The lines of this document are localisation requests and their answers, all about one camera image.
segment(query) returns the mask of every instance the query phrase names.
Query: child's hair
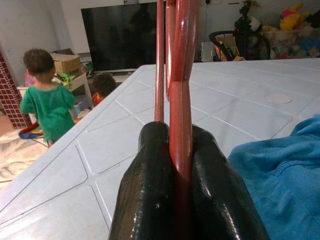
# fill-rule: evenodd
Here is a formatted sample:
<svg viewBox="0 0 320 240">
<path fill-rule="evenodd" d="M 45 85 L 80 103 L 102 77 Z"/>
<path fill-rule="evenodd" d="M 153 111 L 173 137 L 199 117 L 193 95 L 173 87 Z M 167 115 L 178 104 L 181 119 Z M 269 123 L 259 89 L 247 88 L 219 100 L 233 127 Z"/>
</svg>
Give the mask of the child's hair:
<svg viewBox="0 0 320 240">
<path fill-rule="evenodd" d="M 116 89 L 116 81 L 110 74 L 102 73 L 94 77 L 93 87 L 101 97 L 105 98 Z"/>
<path fill-rule="evenodd" d="M 46 74 L 55 67 L 54 59 L 50 53 L 38 48 L 27 51 L 23 56 L 23 62 L 32 75 Z"/>
</svg>

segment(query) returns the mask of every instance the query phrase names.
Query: cardboard box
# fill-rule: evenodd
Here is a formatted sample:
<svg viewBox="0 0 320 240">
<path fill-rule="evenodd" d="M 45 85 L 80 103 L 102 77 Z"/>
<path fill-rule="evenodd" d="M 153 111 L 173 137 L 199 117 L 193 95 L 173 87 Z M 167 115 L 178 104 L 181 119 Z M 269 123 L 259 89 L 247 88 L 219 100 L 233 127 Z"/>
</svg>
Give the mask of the cardboard box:
<svg viewBox="0 0 320 240">
<path fill-rule="evenodd" d="M 52 53 L 51 56 L 54 60 L 55 71 L 58 74 L 73 74 L 76 76 L 82 74 L 80 56 L 57 53 Z"/>
</svg>

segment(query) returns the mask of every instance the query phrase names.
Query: green shirt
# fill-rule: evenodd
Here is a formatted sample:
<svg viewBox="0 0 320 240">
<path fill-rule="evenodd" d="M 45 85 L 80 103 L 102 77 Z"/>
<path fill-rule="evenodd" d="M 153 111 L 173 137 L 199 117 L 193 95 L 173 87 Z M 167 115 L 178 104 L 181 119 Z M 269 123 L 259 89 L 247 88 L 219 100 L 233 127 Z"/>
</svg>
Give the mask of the green shirt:
<svg viewBox="0 0 320 240">
<path fill-rule="evenodd" d="M 20 105 L 21 113 L 35 114 L 46 141 L 57 141 L 74 125 L 69 109 L 75 104 L 75 97 L 64 86 L 50 90 L 30 86 Z"/>
</svg>

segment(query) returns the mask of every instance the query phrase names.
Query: yellow stuffed toy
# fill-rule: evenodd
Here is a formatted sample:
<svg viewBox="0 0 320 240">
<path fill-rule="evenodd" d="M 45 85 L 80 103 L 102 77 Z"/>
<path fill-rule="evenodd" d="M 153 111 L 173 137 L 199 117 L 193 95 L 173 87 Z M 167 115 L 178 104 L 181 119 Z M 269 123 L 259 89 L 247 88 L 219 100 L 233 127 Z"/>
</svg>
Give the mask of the yellow stuffed toy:
<svg viewBox="0 0 320 240">
<path fill-rule="evenodd" d="M 296 5 L 285 9 L 282 13 L 283 19 L 280 21 L 280 28 L 282 30 L 293 30 L 299 28 L 307 17 L 309 17 L 310 12 L 306 11 L 304 13 L 299 13 L 298 10 L 304 6 L 303 2 L 299 2 Z"/>
</svg>

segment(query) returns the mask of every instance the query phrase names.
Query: red brick pillar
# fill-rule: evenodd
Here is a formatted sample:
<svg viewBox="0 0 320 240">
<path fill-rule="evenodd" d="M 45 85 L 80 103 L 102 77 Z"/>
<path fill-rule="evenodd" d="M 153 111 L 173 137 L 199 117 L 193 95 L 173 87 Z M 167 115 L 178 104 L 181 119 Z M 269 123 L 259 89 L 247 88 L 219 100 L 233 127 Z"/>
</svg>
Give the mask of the red brick pillar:
<svg viewBox="0 0 320 240">
<path fill-rule="evenodd" d="M 0 102 L 5 114 L 15 129 L 31 125 L 28 115 L 20 113 L 21 96 L 9 72 L 5 58 L 0 51 Z"/>
</svg>

